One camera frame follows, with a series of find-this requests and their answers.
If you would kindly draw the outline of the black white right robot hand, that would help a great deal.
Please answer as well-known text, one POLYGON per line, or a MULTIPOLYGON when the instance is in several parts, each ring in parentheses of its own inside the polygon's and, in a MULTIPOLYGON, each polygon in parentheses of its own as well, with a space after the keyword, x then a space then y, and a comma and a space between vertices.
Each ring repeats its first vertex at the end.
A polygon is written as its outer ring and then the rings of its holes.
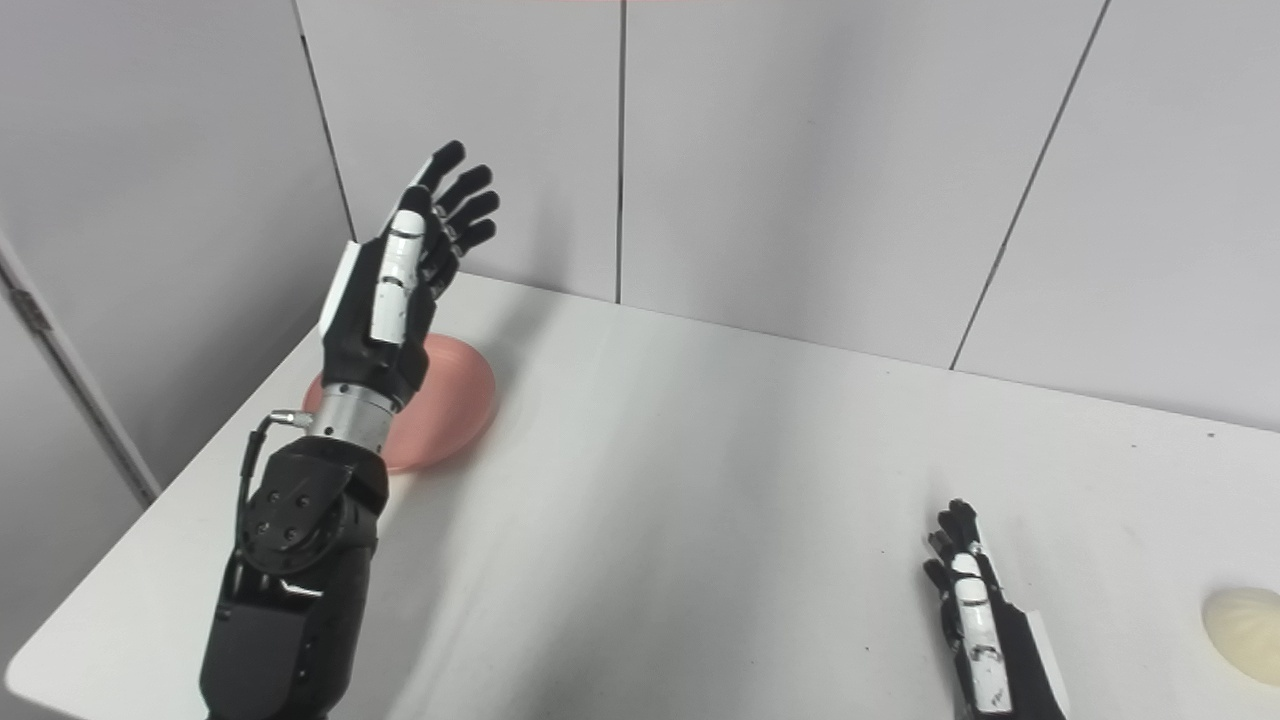
POLYGON ((975 509, 954 498, 938 511, 923 564, 940 600, 940 626, 956 678, 957 719, 1066 719, 1069 701, 1039 614, 1006 594, 975 509))

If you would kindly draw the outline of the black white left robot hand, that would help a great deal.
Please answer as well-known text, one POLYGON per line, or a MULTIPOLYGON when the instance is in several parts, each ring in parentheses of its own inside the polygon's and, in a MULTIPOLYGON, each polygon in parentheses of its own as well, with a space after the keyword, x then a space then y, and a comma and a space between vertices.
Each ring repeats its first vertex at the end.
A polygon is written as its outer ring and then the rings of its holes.
POLYGON ((497 234, 493 213, 500 196, 493 170, 480 164, 442 183, 466 159, 466 147, 452 140, 439 147, 404 188, 379 232, 365 242, 346 243, 323 304, 323 383, 360 386, 397 410, 421 389, 429 368, 425 340, 440 296, 458 274, 462 259, 497 234), (375 293, 387 277, 383 259, 392 241, 392 222, 401 211, 422 219, 422 241, 404 261, 406 290, 396 290, 396 327, 389 338, 375 334, 375 293))

